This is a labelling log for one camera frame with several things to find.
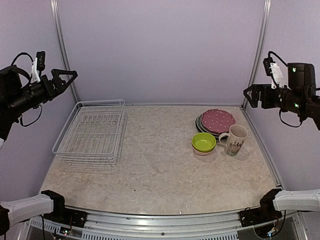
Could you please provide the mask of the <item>light teal plate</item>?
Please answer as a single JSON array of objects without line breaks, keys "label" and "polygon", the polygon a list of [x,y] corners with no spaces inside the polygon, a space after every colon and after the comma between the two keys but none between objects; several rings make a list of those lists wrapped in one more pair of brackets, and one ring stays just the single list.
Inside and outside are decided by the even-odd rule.
[{"label": "light teal plate", "polygon": [[196,124],[197,124],[198,129],[201,132],[209,133],[212,135],[212,133],[203,126],[201,119],[202,119],[202,115],[200,114],[196,119]]}]

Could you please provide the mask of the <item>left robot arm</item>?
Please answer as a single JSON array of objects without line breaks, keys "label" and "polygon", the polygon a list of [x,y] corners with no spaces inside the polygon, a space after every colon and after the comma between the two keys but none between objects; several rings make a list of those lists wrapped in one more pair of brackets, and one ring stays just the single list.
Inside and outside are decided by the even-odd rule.
[{"label": "left robot arm", "polygon": [[[52,79],[41,76],[39,82],[22,85],[20,76],[28,80],[31,76],[16,65],[0,71],[0,142],[3,144],[9,136],[14,123],[22,124],[22,115],[30,109],[36,109],[61,95],[77,78],[75,70],[53,69]],[[5,236],[14,225],[35,216],[51,214],[63,223],[70,218],[65,207],[64,197],[46,190],[32,197],[2,201],[0,203],[0,234]]]}]

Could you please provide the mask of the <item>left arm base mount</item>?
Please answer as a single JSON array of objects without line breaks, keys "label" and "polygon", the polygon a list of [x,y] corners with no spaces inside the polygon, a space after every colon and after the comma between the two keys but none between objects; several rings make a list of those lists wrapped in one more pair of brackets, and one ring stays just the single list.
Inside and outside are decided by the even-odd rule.
[{"label": "left arm base mount", "polygon": [[84,228],[88,213],[81,210],[65,208],[63,213],[46,213],[44,218],[71,227]]}]

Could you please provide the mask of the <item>white patterned mug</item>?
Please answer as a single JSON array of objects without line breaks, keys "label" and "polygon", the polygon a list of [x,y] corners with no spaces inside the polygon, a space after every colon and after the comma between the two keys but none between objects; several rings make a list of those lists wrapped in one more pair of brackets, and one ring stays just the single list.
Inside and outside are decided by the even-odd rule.
[{"label": "white patterned mug", "polygon": [[224,146],[224,152],[229,156],[236,156],[248,137],[248,130],[239,124],[230,126],[228,132],[219,135],[218,141]]}]

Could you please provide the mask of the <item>pink polka dot dish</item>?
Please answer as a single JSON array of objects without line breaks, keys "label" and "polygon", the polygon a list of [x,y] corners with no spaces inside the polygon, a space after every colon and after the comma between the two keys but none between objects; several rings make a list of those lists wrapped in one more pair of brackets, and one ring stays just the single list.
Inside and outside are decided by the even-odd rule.
[{"label": "pink polka dot dish", "polygon": [[214,108],[203,112],[200,122],[210,133],[222,134],[228,132],[230,127],[236,123],[236,120],[228,111]]}]

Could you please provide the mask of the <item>green cup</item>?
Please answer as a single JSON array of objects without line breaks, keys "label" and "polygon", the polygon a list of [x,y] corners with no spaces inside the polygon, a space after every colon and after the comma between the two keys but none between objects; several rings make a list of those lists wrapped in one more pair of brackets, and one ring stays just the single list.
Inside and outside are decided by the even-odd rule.
[{"label": "green cup", "polygon": [[216,147],[217,140],[209,133],[200,132],[192,137],[191,144],[197,151],[207,153]]}]

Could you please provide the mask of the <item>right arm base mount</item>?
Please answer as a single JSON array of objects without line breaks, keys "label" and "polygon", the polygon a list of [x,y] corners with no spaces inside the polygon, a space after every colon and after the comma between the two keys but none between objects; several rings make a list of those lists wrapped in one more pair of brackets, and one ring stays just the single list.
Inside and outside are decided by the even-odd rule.
[{"label": "right arm base mount", "polygon": [[260,207],[246,208],[238,213],[241,226],[249,227],[279,220],[283,215],[281,211],[262,211]]}]

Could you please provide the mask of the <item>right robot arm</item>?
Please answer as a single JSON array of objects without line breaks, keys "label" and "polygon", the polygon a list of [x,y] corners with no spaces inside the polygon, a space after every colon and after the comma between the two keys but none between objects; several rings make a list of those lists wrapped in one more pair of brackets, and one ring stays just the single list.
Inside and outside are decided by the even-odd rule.
[{"label": "right robot arm", "polygon": [[[263,109],[279,108],[280,114],[292,112],[298,115],[300,122],[311,118],[320,127],[320,97],[310,87],[295,90],[287,87],[272,88],[271,84],[253,84],[243,94],[253,108],[260,101]],[[320,190],[289,191],[274,188],[260,199],[259,207],[242,210],[239,216],[245,227],[279,219],[282,212],[287,210],[319,212]]]}]

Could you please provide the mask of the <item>red white patterned bowl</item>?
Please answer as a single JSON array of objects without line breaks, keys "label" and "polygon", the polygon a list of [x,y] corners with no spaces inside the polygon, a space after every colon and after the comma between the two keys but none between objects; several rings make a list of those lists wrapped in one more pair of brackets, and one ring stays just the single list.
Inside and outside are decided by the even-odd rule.
[{"label": "red white patterned bowl", "polygon": [[213,152],[214,152],[214,149],[212,149],[211,151],[206,151],[206,152],[203,152],[203,151],[199,151],[199,150],[197,150],[196,148],[192,148],[193,149],[193,151],[197,154],[197,155],[199,155],[199,156],[208,156],[208,155],[210,155],[210,154],[212,154]]}]

